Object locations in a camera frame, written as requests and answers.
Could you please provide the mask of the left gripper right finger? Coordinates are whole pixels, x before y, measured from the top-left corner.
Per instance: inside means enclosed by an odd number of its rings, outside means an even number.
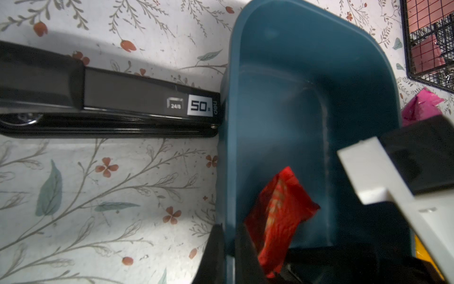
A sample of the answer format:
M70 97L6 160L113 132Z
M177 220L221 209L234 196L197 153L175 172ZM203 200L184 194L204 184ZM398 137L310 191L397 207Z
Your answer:
M260 266L254 243L245 224L236 228L235 234L235 283L267 284L268 280Z

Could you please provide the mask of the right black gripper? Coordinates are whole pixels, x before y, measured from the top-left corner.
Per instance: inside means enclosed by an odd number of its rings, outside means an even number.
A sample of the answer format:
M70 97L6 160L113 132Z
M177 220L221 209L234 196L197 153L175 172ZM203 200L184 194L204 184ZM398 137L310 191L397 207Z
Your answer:
M378 257L368 244L291 248L283 270L298 284L442 284L433 265L411 256Z

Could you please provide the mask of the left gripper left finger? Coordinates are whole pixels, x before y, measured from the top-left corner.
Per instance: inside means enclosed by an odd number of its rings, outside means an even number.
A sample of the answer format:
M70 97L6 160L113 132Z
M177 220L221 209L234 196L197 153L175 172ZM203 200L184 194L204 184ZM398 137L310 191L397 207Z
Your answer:
M223 228L215 224L209 234L205 252L202 256L192 284L225 283L225 240Z

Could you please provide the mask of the yellow tea bag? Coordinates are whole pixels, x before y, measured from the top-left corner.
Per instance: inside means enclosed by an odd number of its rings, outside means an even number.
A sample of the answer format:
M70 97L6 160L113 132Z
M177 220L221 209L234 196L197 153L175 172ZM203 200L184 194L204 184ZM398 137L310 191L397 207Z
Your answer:
M415 240L415 256L416 256L416 258L429 262L433 266L435 271L438 273L438 275L441 277L441 279L445 280L445 278L441 274L441 271L439 270L439 268L437 267L437 265L435 264L433 259L430 257L429 252L426 250L426 248L424 247L424 245L422 244L422 242L420 241L420 239L418 238L417 235L414 236L414 240Z

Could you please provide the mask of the teal plastic storage box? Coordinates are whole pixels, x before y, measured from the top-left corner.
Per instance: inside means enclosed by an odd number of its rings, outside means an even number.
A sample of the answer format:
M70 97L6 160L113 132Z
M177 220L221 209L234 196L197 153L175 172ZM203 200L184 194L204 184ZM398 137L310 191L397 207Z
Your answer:
M382 258L410 255L400 211L363 205L337 155L400 126L393 70L368 33L305 1L251 1L231 35L221 99L216 221L227 284L235 282L236 228L285 167L321 207L293 247L370 243Z

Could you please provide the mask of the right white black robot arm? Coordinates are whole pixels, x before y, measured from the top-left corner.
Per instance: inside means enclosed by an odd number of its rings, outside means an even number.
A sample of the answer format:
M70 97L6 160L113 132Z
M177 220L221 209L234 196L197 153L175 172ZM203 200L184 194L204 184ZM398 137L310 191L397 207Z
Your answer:
M338 151L359 200L338 243L293 248L286 272L303 284L454 281L454 127L435 116Z

